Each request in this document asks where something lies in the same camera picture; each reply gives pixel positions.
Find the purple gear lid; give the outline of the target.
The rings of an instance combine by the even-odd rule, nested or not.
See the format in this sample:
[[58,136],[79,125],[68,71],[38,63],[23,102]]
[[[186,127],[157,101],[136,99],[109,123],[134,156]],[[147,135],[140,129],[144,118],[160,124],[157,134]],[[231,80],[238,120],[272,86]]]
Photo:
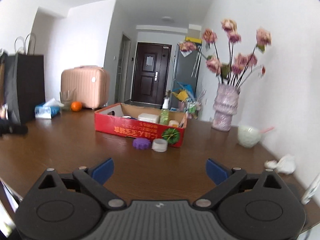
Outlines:
[[132,146],[137,150],[147,150],[151,147],[151,141],[146,138],[136,138],[133,140]]

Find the white tape roll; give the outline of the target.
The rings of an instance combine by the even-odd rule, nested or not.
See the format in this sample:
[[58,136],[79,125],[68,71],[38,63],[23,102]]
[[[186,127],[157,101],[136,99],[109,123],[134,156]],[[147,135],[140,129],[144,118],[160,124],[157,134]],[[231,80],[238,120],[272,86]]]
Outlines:
[[168,149],[168,142],[164,139],[155,139],[152,141],[152,150],[155,152],[166,152]]

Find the blue tissue pack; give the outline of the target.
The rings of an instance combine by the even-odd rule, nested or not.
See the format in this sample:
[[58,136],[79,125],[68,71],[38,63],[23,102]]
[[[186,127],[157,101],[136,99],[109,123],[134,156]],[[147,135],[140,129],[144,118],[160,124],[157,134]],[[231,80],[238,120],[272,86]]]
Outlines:
[[35,118],[52,119],[61,112],[63,106],[63,103],[52,98],[45,103],[35,106]]

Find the black paper bag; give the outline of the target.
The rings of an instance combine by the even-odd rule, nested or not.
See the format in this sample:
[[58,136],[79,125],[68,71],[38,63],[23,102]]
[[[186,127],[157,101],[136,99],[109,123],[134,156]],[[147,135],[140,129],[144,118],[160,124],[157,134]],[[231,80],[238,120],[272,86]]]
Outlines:
[[4,103],[9,120],[25,124],[35,119],[35,107],[45,101],[44,56],[29,53],[27,40],[36,43],[36,35],[28,34],[23,41],[23,53],[9,55],[4,64]]

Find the red cardboard box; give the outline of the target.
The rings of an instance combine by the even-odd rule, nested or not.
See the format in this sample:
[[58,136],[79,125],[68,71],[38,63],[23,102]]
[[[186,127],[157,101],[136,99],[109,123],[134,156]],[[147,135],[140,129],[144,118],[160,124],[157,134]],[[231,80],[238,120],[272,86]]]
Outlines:
[[[139,107],[116,103],[95,111],[94,126],[98,132],[103,132],[121,137],[146,138],[150,141],[164,139],[171,147],[182,146],[184,132],[187,127],[188,118],[181,112],[169,112],[169,120],[176,120],[180,123],[178,127],[171,127],[161,124],[153,124],[138,120],[142,113],[161,114],[160,109],[150,107]],[[129,115],[132,118],[126,119],[122,116]]]

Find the pink spoon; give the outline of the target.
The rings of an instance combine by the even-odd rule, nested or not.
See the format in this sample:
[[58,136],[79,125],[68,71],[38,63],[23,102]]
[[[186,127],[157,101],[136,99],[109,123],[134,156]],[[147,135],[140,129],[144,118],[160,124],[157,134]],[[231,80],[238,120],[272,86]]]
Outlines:
[[264,133],[267,133],[267,132],[269,132],[269,131],[271,131],[273,129],[274,129],[274,127],[269,127],[269,128],[266,128],[266,129],[262,129],[262,130],[260,130],[260,133],[264,134]]

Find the purple ceramic vase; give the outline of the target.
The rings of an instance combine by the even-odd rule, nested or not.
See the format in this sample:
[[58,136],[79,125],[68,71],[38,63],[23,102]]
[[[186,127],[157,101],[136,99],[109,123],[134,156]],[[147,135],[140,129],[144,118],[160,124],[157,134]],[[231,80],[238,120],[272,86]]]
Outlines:
[[238,110],[240,90],[231,85],[219,84],[214,100],[212,128],[228,132],[231,129],[232,118]]

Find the crumpled white tissue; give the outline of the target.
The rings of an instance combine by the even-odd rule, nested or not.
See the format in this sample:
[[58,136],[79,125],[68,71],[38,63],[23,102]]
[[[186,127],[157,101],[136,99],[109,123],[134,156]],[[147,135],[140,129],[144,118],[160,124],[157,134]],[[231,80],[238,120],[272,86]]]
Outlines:
[[296,170],[295,157],[288,154],[283,156],[279,161],[271,160],[264,163],[265,168],[275,170],[282,174],[292,174]]

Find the green spray bottle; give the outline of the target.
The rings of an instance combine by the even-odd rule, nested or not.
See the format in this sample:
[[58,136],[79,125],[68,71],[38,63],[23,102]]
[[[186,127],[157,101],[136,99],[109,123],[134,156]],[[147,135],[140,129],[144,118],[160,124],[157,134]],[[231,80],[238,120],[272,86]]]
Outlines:
[[169,124],[169,100],[170,99],[168,97],[164,98],[164,102],[163,102],[161,114],[160,114],[160,120],[159,120],[159,123],[161,125]]

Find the pink suitcase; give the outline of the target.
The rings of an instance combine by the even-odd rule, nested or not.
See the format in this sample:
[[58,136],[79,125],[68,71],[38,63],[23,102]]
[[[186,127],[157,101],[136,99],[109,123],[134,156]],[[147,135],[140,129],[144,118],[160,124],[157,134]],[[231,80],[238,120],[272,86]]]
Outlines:
[[98,109],[108,102],[110,74],[103,67],[81,66],[64,70],[61,91],[74,91],[73,101],[85,108]]

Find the yellow blue folded chairs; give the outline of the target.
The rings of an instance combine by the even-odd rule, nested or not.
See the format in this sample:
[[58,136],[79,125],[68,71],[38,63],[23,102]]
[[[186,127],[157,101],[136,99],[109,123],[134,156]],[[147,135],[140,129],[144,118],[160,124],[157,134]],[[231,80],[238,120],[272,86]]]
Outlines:
[[175,88],[171,93],[180,102],[187,100],[194,101],[195,94],[190,84],[177,82],[178,88]]

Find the dried pink flowers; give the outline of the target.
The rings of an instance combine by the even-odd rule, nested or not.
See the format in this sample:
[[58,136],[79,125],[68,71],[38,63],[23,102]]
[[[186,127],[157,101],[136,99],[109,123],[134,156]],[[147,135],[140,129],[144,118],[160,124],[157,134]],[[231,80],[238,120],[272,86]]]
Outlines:
[[240,88],[254,70],[260,69],[260,77],[264,77],[266,68],[263,65],[258,65],[258,58],[255,51],[265,52],[266,47],[272,44],[271,32],[259,28],[256,31],[256,42],[254,48],[249,54],[238,53],[234,54],[234,46],[242,41],[242,36],[238,33],[238,26],[234,20],[224,19],[221,21],[221,28],[226,33],[228,38],[228,62],[222,62],[217,51],[217,34],[212,29],[205,29],[201,40],[205,42],[209,49],[214,47],[214,55],[204,55],[197,48],[196,44],[191,41],[183,41],[178,44],[179,50],[184,56],[188,56],[192,52],[197,52],[198,57],[205,59],[206,67],[220,79],[222,85],[230,85],[235,88]]

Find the grey refrigerator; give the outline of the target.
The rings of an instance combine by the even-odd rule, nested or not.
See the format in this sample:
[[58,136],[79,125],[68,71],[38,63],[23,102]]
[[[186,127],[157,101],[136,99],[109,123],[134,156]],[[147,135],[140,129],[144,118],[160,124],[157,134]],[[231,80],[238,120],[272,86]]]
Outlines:
[[198,55],[197,51],[192,51],[187,56],[184,56],[180,51],[180,46],[177,45],[170,88],[170,108],[179,108],[179,101],[174,96],[173,92],[178,93],[181,89],[180,84],[186,86],[191,90],[191,92],[193,92],[193,94],[195,94],[198,80],[197,67],[200,64],[200,57],[201,56]]

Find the dark brown door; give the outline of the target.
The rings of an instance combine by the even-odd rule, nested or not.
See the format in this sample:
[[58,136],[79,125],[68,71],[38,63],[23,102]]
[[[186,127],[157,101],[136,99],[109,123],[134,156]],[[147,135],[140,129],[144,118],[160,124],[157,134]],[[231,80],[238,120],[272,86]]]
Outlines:
[[161,105],[167,87],[171,45],[139,42],[131,100]]

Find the yellow box on fridge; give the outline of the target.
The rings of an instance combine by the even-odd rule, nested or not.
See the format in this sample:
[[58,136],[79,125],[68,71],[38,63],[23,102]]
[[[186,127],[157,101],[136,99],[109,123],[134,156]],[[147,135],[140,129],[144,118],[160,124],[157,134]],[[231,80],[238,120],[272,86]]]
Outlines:
[[200,38],[193,38],[193,37],[188,37],[188,36],[186,36],[186,37],[185,37],[185,40],[186,40],[186,41],[193,42],[193,43],[198,43],[198,44],[201,44],[201,43],[202,43],[202,40],[201,40]]

